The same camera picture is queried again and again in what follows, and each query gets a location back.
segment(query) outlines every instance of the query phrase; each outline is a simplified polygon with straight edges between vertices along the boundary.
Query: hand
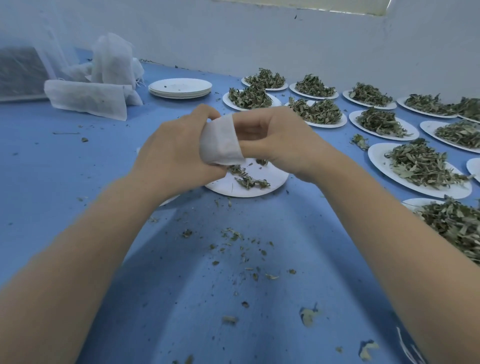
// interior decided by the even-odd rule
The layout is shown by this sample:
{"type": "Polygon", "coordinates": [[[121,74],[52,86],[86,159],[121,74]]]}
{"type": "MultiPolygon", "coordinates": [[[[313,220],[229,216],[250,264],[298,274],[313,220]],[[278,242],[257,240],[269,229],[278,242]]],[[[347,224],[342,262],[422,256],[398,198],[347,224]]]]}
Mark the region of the hand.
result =
{"type": "Polygon", "coordinates": [[[254,109],[233,115],[242,154],[267,159],[312,182],[318,157],[333,149],[289,107],[254,109]]]}
{"type": "Polygon", "coordinates": [[[164,122],[140,149],[130,176],[158,204],[225,177],[225,167],[207,165],[199,154],[200,134],[207,119],[219,117],[217,110],[202,104],[189,115],[164,122]]]}

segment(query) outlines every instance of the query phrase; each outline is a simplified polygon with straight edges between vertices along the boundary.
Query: blue table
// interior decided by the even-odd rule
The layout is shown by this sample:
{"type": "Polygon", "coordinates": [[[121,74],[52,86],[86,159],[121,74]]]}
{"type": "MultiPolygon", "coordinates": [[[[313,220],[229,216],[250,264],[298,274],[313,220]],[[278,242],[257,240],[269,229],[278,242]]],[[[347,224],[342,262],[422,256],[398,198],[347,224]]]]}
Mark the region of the blue table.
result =
{"type": "MultiPolygon", "coordinates": [[[[194,77],[210,81],[213,89],[199,99],[168,100],[142,86],[138,91],[145,105],[129,107],[126,122],[54,109],[48,101],[0,105],[1,283],[45,248],[103,187],[128,172],[136,148],[162,122],[199,103],[231,112],[221,97],[229,87],[242,87],[240,77],[155,64],[144,68],[147,85],[194,77]],[[82,137],[88,142],[82,143],[82,137]]],[[[283,103],[292,95],[290,90],[274,94],[283,103]]],[[[335,103],[346,115],[362,109],[342,96],[335,103]]],[[[426,120],[401,107],[395,112],[417,127],[426,120]]],[[[349,143],[355,133],[368,137],[370,144],[387,140],[350,122],[314,130],[399,200],[425,197],[384,177],[367,153],[349,143]]],[[[467,172],[465,163],[474,154],[420,134],[467,172]]],[[[462,202],[473,205],[480,190],[472,183],[473,194],[462,202]]],[[[232,198],[231,203],[228,207],[226,197],[199,188],[154,212],[105,297],[79,363],[183,363],[190,354],[195,363],[359,363],[360,342],[370,339],[380,345],[372,351],[372,363],[410,363],[399,345],[398,318],[315,186],[291,176],[274,193],[232,198]],[[222,237],[227,227],[245,240],[222,237]],[[181,236],[186,229],[194,232],[187,239],[181,236]],[[218,248],[210,250],[210,244],[218,248]],[[260,269],[258,281],[245,267],[260,269]],[[289,274],[289,269],[297,273],[289,274]],[[279,278],[269,280],[265,273],[279,278]],[[315,304],[321,313],[307,328],[299,311],[315,304]],[[223,315],[237,316],[239,322],[224,325],[223,315]]]]}

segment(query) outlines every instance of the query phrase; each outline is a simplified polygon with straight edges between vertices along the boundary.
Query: forearm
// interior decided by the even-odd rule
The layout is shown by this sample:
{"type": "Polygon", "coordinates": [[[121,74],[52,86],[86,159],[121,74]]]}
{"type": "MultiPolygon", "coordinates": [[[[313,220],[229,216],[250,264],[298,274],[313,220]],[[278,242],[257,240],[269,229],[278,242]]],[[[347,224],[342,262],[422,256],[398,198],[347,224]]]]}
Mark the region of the forearm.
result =
{"type": "Polygon", "coordinates": [[[314,178],[431,363],[480,361],[480,269],[333,150],[314,178]]]}
{"type": "Polygon", "coordinates": [[[114,182],[0,291],[1,363],[74,363],[113,274],[155,209],[114,182]]]}

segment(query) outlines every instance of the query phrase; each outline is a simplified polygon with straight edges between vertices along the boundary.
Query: left hand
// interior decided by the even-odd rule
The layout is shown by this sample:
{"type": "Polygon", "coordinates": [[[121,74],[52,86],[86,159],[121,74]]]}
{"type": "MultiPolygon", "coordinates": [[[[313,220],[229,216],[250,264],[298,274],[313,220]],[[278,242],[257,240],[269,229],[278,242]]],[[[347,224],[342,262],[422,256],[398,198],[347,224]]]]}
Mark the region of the left hand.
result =
{"type": "Polygon", "coordinates": [[[200,159],[200,134],[220,113],[201,104],[191,114],[164,122],[147,139],[129,174],[156,204],[225,177],[227,168],[200,159]]]}

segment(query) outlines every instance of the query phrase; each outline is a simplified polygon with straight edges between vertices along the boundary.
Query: wall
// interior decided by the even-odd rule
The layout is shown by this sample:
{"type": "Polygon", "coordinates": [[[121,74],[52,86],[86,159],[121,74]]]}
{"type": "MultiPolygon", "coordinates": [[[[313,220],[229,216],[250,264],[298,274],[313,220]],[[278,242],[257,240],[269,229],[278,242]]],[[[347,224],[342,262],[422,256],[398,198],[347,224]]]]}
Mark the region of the wall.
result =
{"type": "Polygon", "coordinates": [[[394,97],[480,97],[480,2],[402,0],[387,16],[211,0],[64,0],[75,44],[119,34],[165,65],[244,76],[258,67],[290,81],[319,75],[342,91],[357,81],[394,97]]]}

